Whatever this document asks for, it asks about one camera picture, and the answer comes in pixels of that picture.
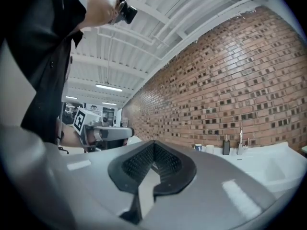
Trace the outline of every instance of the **mug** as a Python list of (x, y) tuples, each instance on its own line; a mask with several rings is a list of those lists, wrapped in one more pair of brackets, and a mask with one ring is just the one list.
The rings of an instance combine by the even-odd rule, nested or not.
[(195, 144), (194, 149), (197, 151), (201, 151), (202, 144)]

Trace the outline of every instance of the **brick wall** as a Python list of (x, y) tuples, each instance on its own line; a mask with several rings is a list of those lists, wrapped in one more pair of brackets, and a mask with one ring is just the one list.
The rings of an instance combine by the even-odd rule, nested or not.
[(297, 33), (259, 7), (222, 23), (157, 72), (123, 108), (143, 140), (193, 147), (307, 144), (307, 56)]

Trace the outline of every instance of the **man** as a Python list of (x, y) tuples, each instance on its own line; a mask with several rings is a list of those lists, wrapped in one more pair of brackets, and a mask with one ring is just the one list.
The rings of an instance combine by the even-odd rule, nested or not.
[[(78, 45), (82, 28), (101, 26), (118, 15), (119, 0), (31, 0), (6, 34), (19, 68), (36, 90), (22, 127), (55, 143), (61, 95), (70, 60), (71, 41)], [(60, 144), (81, 147), (74, 129), (62, 124)], [(88, 135), (94, 142), (93, 134)]]

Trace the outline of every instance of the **black shirt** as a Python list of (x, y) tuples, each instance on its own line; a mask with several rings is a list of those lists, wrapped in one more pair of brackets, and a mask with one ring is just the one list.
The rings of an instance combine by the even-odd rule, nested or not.
[(70, 59), (71, 33), (85, 18), (85, 0), (33, 0), (6, 36), (21, 71), (36, 90), (22, 127), (55, 143), (56, 119)]

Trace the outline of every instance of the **vr headset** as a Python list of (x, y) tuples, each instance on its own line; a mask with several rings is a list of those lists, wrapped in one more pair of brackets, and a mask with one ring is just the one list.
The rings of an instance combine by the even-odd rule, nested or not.
[(130, 24), (137, 12), (136, 8), (128, 6), (126, 0), (119, 0), (118, 17), (110, 21), (109, 24), (115, 24), (120, 21), (125, 21), (127, 24)]

